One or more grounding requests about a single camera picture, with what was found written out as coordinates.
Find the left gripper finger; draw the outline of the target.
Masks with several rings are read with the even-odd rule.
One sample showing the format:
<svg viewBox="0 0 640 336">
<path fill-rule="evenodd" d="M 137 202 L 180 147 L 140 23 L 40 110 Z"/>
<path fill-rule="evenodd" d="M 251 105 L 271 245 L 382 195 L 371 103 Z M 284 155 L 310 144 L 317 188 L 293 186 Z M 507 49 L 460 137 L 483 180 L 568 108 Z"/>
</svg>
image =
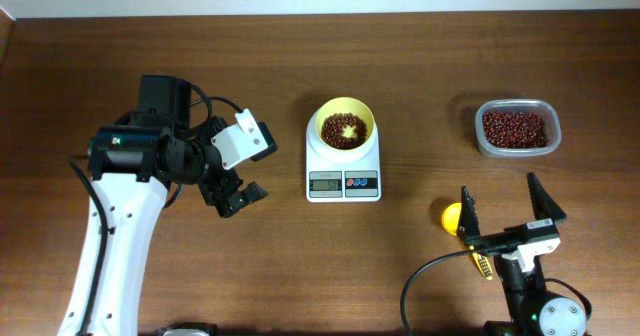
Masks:
<svg viewBox="0 0 640 336">
<path fill-rule="evenodd" d="M 219 190 L 215 196 L 215 208 L 221 218 L 230 218 L 247 206 L 247 198 L 242 191 Z"/>
<path fill-rule="evenodd" d="M 247 185 L 246 188 L 239 191 L 242 191 L 246 196 L 247 206 L 259 200 L 262 200 L 268 196 L 268 191 L 263 187 L 261 187 L 260 185 L 258 185 L 256 182 L 251 182 L 250 184 Z"/>
</svg>

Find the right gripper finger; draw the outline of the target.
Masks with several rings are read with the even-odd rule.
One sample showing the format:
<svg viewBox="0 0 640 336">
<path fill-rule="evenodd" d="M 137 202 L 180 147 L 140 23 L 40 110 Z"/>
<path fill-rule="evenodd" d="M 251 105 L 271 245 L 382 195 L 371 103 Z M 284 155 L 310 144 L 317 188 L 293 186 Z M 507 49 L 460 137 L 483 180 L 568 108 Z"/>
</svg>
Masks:
<svg viewBox="0 0 640 336">
<path fill-rule="evenodd" d="M 481 236 L 475 200 L 466 186 L 461 187 L 461 211 L 457 226 L 457 236 L 462 241 L 475 240 Z"/>
<path fill-rule="evenodd" d="M 561 224 L 567 219 L 567 214 L 545 191 L 533 172 L 527 174 L 527 185 L 536 220 L 550 219 L 554 223 Z"/>
</svg>

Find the yellow measuring scoop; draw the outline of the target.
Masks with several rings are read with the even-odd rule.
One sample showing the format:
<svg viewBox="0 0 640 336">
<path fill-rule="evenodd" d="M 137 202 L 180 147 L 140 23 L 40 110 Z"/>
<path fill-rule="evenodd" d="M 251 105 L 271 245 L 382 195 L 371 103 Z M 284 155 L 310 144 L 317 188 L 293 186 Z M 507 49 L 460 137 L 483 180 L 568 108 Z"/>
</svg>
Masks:
<svg viewBox="0 0 640 336">
<path fill-rule="evenodd" d="M 462 204 L 452 203 L 441 215 L 441 223 L 445 231 L 453 236 L 457 235 L 459 221 L 461 217 Z M 472 253 L 471 258 L 476 264 L 479 272 L 486 280 L 493 279 L 493 270 L 486 256 L 478 253 Z"/>
</svg>

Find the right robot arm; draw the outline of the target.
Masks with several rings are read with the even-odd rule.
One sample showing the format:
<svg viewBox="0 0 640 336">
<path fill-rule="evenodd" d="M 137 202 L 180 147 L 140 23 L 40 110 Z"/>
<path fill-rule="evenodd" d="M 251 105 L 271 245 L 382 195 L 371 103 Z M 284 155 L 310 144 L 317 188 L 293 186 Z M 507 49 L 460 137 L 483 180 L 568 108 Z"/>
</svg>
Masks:
<svg viewBox="0 0 640 336">
<path fill-rule="evenodd" d="M 508 227 L 500 233 L 482 235 L 475 201 L 461 188 L 461 213 L 457 236 L 477 254 L 494 259 L 500 278 L 509 321 L 488 321 L 486 335 L 578 336 L 587 331 L 592 313 L 589 300 L 569 287 L 576 301 L 551 292 L 544 277 L 540 257 L 560 245 L 557 225 L 566 220 L 562 208 L 545 191 L 535 174 L 527 175 L 535 220 Z"/>
</svg>

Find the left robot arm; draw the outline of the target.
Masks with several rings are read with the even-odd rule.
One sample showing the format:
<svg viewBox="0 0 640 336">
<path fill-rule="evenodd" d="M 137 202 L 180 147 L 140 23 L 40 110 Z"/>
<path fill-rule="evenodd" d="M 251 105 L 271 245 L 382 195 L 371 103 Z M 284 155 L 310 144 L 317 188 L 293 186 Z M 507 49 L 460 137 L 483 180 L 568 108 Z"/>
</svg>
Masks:
<svg viewBox="0 0 640 336">
<path fill-rule="evenodd" d="M 135 335 L 145 266 L 162 211 L 195 185 L 206 205 L 229 218 L 266 197 L 235 168 L 259 161 L 277 144 L 267 125 L 235 105 L 235 123 L 207 114 L 193 126 L 190 113 L 214 98 L 178 77 L 144 75 L 135 110 L 102 127 L 90 140 L 88 166 L 74 171 L 90 204 L 74 288 L 62 335 Z"/>
</svg>

